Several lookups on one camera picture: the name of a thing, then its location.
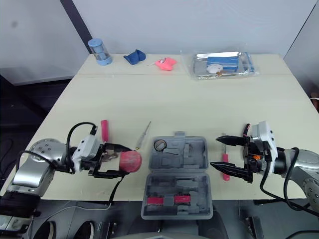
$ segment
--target white cable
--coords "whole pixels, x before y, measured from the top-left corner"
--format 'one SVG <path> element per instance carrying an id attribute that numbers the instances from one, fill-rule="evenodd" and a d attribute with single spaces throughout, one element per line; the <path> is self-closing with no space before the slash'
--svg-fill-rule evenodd
<path id="1" fill-rule="evenodd" d="M 52 213 L 51 215 L 47 216 L 47 217 L 42 217 L 42 218 L 34 218 L 35 220 L 39 220 L 39 219 L 46 219 L 46 218 L 51 218 L 53 217 L 54 215 L 60 213 L 60 212 L 63 212 L 64 210 L 67 210 L 67 209 L 70 209 L 70 208 L 79 208 L 79 209 L 82 209 L 82 210 L 88 210 L 88 211 L 93 211 L 93 210 L 98 210 L 98 211 L 106 211 L 110 208 L 112 204 L 109 204 L 107 208 L 83 208 L 83 207 L 80 207 L 80 206 L 70 206 L 70 207 L 66 207 L 66 208 L 63 208 L 55 213 Z"/>

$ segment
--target open tool case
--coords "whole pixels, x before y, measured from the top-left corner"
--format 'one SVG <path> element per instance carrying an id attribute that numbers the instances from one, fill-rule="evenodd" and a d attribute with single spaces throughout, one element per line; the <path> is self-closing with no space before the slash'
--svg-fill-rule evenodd
<path id="1" fill-rule="evenodd" d="M 141 216 L 143 219 L 210 219 L 213 205 L 204 137 L 156 137 Z"/>

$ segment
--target screwdriver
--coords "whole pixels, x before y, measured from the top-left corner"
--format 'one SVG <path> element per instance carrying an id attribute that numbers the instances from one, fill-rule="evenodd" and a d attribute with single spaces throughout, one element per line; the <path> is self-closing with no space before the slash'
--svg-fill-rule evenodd
<path id="1" fill-rule="evenodd" d="M 224 144 L 224 153 L 223 153 L 223 162 L 228 163 L 228 154 L 226 153 L 226 145 Z M 223 178 L 225 181 L 229 181 L 230 176 L 223 173 Z"/>
<path id="2" fill-rule="evenodd" d="M 148 131 L 148 129 L 149 129 L 149 127 L 150 127 L 151 122 L 152 122 L 152 121 L 149 122 L 148 126 L 146 127 L 146 129 L 145 129 L 144 132 L 142 133 L 141 137 L 139 138 L 139 141 L 138 141 L 138 143 L 136 144 L 136 147 L 135 147 L 136 150 L 139 150 L 139 149 L 141 148 L 142 142 L 143 142 L 143 140 L 144 140 L 144 138 L 145 138 L 146 132 Z"/>

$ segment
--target clear plastic bag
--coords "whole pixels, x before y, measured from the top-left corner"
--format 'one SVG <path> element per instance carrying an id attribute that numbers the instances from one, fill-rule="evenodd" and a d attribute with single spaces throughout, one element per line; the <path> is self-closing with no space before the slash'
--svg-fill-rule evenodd
<path id="1" fill-rule="evenodd" d="M 196 80 L 250 77 L 259 73 L 248 52 L 185 54 L 181 51 L 181 59 L 187 72 Z"/>

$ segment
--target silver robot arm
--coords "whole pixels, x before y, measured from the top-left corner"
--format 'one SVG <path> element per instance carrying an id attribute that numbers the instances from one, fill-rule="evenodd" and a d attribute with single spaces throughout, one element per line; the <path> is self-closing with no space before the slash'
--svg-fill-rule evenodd
<path id="1" fill-rule="evenodd" d="M 288 171 L 296 152 L 286 149 L 284 153 Z M 319 155 L 308 150 L 300 150 L 290 179 L 302 188 L 312 209 L 319 212 Z"/>
<path id="2" fill-rule="evenodd" d="M 251 137 L 247 136 L 249 127 L 247 124 L 242 137 L 222 136 L 216 139 L 227 145 L 244 146 L 244 168 L 225 162 L 210 164 L 225 174 L 243 178 L 249 183 L 253 181 L 253 173 L 263 174 L 265 179 L 272 173 L 288 177 L 288 180 L 293 180 L 301 187 L 315 212 L 308 209 L 305 211 L 319 216 L 319 155 L 308 150 L 278 148 L 273 131 L 266 121 L 252 126 Z"/>
<path id="3" fill-rule="evenodd" d="M 121 170 L 99 171 L 102 157 L 108 156 L 107 150 L 114 153 L 131 150 L 119 144 L 102 144 L 95 132 L 96 129 L 92 130 L 77 147 L 70 148 L 69 154 L 67 145 L 56 139 L 47 138 L 32 145 L 27 151 L 26 162 L 17 170 L 0 199 L 0 233 L 15 235 L 27 231 L 32 218 L 39 214 L 37 205 L 53 180 L 55 171 L 76 173 L 88 170 L 88 175 L 97 178 L 123 178 L 128 174 Z"/>

